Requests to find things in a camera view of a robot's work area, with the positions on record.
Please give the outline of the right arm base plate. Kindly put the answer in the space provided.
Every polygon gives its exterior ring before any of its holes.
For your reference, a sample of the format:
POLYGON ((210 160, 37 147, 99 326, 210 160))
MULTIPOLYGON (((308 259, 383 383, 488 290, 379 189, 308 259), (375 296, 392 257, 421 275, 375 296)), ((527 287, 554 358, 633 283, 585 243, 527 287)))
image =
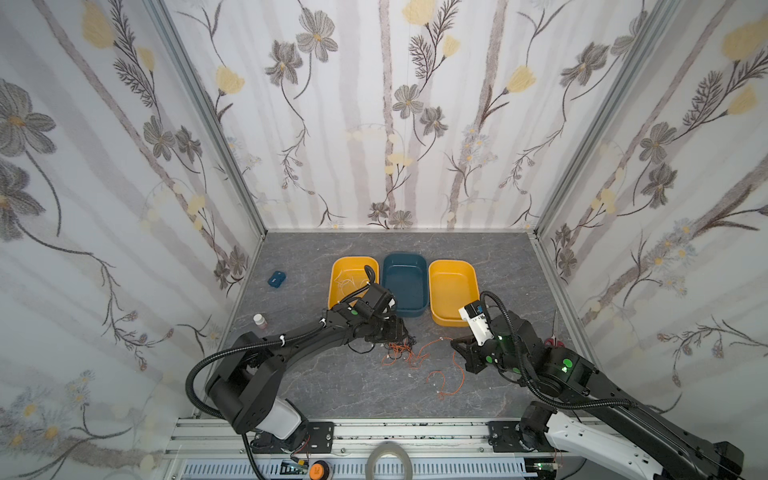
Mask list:
POLYGON ((518 428, 518 421, 489 421, 488 444, 494 453, 554 453, 555 449, 545 437, 526 439, 518 428))

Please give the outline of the aluminium frame rail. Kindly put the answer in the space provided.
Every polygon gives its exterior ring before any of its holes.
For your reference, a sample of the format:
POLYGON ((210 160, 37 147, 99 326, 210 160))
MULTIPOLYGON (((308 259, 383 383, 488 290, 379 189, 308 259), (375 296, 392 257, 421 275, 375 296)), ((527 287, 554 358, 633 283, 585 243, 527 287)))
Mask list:
MULTIPOLYGON (((413 461, 413 479, 580 479, 593 466, 578 455, 494 453, 485 418, 334 419, 330 454, 246 456, 239 435, 218 420, 180 420, 155 479, 309 479, 317 460, 333 470, 332 479, 365 479, 367 457, 387 441, 402 446, 413 461)), ((613 471, 618 479, 627 479, 613 471)))

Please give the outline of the small blue object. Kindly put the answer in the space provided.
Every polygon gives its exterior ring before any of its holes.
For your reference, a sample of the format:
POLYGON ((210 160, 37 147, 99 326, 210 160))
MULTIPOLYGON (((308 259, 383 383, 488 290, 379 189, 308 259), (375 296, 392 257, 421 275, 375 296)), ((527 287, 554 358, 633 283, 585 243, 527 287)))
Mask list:
POLYGON ((282 285, 282 284, 284 283, 284 281, 286 280, 286 278, 287 278, 287 275, 286 275, 286 273, 285 273, 285 272, 283 272, 283 271, 280 271, 280 270, 275 270, 275 271, 274 271, 274 272, 271 274, 271 276, 269 277, 269 279, 268 279, 267 283, 268 283, 268 285, 269 285, 270 287, 272 287, 272 288, 280 288, 280 287, 281 287, 281 285, 282 285))

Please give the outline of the small white bottle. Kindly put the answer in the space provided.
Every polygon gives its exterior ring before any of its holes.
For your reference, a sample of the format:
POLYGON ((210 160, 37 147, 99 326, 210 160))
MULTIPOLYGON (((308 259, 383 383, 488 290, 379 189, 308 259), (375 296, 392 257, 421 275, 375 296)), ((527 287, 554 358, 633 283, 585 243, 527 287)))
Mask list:
POLYGON ((262 330, 265 330, 267 328, 267 321, 262 314, 259 314, 259 313, 255 314, 253 316, 253 322, 257 327, 259 327, 262 330))

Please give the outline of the left yellow plastic bin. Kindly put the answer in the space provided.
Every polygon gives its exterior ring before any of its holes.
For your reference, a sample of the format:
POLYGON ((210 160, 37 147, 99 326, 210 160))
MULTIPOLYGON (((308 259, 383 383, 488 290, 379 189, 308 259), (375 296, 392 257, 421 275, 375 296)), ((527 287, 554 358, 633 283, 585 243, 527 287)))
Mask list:
POLYGON ((379 279, 379 264, 369 256, 346 256, 337 259, 331 270, 327 307, 332 308, 345 296, 365 286, 369 279, 365 267, 370 266, 375 272, 375 281, 379 279))

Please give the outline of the red handled scissors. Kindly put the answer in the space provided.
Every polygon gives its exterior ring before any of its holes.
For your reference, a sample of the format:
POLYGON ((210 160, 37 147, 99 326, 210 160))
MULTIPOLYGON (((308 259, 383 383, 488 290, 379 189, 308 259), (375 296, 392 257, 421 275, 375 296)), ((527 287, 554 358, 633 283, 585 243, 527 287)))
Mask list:
POLYGON ((557 329, 558 329, 558 315, 559 311, 554 310, 553 311, 553 317, 552 317, 552 323, 551 323, 551 334, 548 338, 544 340, 544 344, 549 347, 564 347, 565 344, 558 338, 557 336, 557 329))

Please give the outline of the tape roll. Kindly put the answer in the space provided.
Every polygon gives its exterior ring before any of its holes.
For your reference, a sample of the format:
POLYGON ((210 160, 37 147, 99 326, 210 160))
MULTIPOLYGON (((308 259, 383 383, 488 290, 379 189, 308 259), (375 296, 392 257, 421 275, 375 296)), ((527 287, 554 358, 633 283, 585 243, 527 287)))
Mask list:
POLYGON ((393 469, 393 473, 389 473, 389 476, 399 475, 405 480, 414 478, 414 466, 411 457, 402 446, 395 442, 383 442, 373 449, 365 462, 364 478, 373 480, 379 474, 387 475, 386 467, 393 469))

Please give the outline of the yellow plastic bin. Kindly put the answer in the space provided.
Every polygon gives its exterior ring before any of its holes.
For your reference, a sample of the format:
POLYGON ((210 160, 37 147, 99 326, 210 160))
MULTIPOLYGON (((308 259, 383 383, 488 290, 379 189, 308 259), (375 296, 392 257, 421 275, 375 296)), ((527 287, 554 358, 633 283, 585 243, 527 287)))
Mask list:
POLYGON ((442 327, 467 327, 460 310, 479 299, 474 267, 463 260, 435 260, 429 265, 428 281, 433 321, 442 327))
POLYGON ((346 256, 337 259, 331 270, 327 307, 332 308, 345 296, 365 286, 369 279, 365 267, 370 266, 375 272, 375 281, 379 279, 379 264, 369 256, 346 256))

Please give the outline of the right yellow plastic bin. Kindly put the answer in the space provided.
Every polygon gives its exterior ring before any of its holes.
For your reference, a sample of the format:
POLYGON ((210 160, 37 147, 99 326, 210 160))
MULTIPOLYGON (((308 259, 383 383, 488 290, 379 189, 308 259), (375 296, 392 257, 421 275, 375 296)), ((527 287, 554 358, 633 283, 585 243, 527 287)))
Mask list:
POLYGON ((460 310, 479 299, 474 267, 463 260, 435 260, 429 265, 428 281, 433 321, 442 327, 467 327, 460 310))

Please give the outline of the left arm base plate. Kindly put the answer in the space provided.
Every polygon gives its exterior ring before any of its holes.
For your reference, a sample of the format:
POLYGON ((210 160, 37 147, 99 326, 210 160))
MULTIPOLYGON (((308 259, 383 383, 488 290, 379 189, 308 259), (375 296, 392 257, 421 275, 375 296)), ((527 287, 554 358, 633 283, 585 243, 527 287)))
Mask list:
POLYGON ((254 454, 330 454, 334 430, 331 421, 310 421, 300 425, 287 440, 257 431, 249 440, 249 448, 254 454))

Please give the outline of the teal plastic bin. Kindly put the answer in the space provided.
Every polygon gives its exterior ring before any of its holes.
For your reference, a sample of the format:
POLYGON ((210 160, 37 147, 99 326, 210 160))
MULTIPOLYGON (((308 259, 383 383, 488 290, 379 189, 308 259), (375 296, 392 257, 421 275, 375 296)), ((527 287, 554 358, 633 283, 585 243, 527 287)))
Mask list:
POLYGON ((382 285, 394 295, 396 311, 401 317, 420 317, 429 306, 428 265, 419 254, 387 255, 382 267, 382 285))

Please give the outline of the orange button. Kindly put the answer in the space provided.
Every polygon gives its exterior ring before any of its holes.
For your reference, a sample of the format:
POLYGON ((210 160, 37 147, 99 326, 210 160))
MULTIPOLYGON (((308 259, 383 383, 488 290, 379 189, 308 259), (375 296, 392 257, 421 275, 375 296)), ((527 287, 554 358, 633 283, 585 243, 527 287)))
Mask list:
POLYGON ((310 480, 331 480, 333 470, 325 460, 317 460, 309 468, 308 475, 310 480))

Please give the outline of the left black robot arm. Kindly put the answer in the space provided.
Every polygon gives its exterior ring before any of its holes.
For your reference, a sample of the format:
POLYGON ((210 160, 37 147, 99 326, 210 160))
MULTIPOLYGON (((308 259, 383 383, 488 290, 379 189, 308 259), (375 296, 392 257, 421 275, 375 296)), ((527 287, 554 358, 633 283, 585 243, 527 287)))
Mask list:
POLYGON ((201 360, 185 388, 200 411, 226 420, 239 434, 265 432, 284 450, 308 438, 309 421, 278 393, 284 375, 299 361, 357 339, 397 343, 408 332, 394 295, 377 283, 359 288, 307 325, 264 338, 242 334, 232 347, 201 360))

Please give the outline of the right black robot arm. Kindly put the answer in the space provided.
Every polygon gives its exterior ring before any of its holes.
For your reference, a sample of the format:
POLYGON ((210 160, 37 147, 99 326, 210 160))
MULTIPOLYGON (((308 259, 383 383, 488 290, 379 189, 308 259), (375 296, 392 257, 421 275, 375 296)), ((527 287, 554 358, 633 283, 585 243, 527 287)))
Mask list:
POLYGON ((539 339, 524 322, 483 340, 452 340, 470 373, 494 368, 535 397, 510 432, 490 431, 498 451, 553 449, 578 455, 627 479, 739 479, 744 454, 705 440, 641 403, 576 352, 539 339))

